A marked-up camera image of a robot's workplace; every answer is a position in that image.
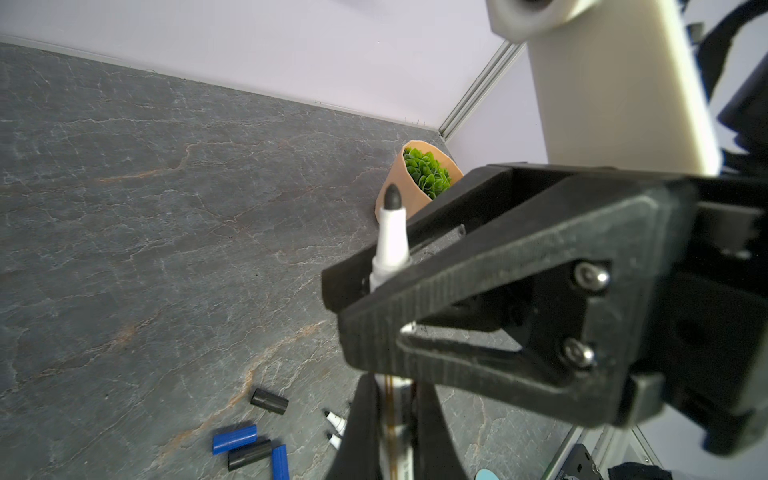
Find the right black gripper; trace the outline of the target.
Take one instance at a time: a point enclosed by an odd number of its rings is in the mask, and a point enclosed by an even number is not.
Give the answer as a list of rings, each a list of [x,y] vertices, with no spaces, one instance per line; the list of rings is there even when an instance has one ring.
[[[644,53],[617,73],[617,423],[669,404],[731,455],[767,428],[767,158],[718,152],[721,66]]]

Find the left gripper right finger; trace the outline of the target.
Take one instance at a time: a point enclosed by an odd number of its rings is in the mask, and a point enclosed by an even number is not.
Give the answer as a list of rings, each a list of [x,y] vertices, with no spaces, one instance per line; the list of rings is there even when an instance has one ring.
[[[435,386],[415,387],[414,465],[416,479],[467,479],[456,453]]]

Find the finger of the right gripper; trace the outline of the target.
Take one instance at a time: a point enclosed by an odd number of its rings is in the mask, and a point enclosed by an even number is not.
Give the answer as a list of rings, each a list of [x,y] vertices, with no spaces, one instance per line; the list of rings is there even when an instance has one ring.
[[[511,173],[511,206],[337,313],[347,363],[617,423],[617,177]]]
[[[501,215],[511,206],[510,180],[511,171],[501,166],[469,172],[407,221],[410,250],[417,251],[459,226],[472,232]],[[322,271],[322,301],[327,310],[337,314],[367,294],[363,284],[372,272],[376,247],[373,243]]]

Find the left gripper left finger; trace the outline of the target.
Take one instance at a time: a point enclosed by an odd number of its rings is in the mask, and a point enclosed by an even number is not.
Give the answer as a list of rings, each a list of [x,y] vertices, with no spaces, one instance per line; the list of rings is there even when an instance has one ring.
[[[380,479],[379,394],[372,373],[363,374],[357,384],[340,449],[326,479]]]

